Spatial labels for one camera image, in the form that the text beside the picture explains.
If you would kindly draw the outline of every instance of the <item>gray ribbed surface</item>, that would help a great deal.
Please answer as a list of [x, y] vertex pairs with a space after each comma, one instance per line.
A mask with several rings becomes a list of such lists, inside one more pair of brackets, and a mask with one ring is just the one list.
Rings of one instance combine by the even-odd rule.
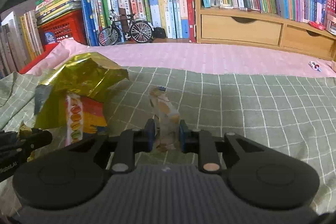
[[271, 212], [252, 207], [219, 176], [200, 173], [193, 165], [140, 165], [130, 174], [112, 176], [98, 196], [76, 208], [25, 207], [16, 218], [22, 224], [305, 224], [315, 217], [310, 208]]

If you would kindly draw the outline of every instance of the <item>wooden drawer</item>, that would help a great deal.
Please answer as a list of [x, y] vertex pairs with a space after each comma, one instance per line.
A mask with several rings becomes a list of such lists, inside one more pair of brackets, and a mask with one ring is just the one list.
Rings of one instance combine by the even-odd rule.
[[280, 23], [216, 15], [202, 15], [201, 21], [202, 38], [247, 41], [270, 45], [278, 45], [279, 42]]
[[321, 34], [288, 25], [281, 46], [296, 48], [309, 55], [331, 58], [334, 40]]

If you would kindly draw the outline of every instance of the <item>bicycle wheel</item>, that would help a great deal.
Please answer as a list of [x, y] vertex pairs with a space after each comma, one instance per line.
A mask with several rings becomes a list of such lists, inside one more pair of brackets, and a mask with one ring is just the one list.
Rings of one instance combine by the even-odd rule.
[[120, 30], [113, 27], [106, 27], [98, 35], [99, 44], [102, 46], [114, 45], [120, 39]]
[[139, 43], [146, 43], [150, 41], [152, 35], [152, 28], [146, 21], [138, 21], [131, 27], [131, 36]]

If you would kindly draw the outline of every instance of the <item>model bicycle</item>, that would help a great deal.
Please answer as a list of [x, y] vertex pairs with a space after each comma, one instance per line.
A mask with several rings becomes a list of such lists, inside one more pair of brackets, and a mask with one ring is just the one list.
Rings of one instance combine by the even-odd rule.
[[116, 22], [121, 22], [122, 20], [116, 19], [125, 15], [115, 15], [113, 10], [111, 10], [110, 20], [112, 23], [109, 27], [100, 31], [98, 35], [99, 44], [102, 46], [114, 45], [121, 40], [121, 35], [124, 35], [126, 40], [133, 38], [139, 43], [149, 42], [152, 39], [154, 30], [151, 23], [143, 19], [135, 20], [134, 15], [127, 15], [126, 19], [123, 19], [128, 21], [128, 29], [124, 32], [121, 27], [116, 25]]

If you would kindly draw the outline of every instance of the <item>drawer handle cutout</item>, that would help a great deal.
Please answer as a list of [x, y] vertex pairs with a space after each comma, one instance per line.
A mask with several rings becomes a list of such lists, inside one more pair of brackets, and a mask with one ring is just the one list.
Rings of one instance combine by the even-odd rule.
[[319, 37], [320, 36], [319, 33], [315, 33], [315, 32], [308, 31], [308, 30], [306, 30], [306, 31], [307, 31], [308, 35], [310, 35], [311, 37]]
[[246, 18], [246, 17], [231, 17], [234, 21], [238, 22], [238, 23], [243, 23], [243, 24], [248, 24], [248, 23], [252, 23], [255, 22], [256, 19], [253, 18]]

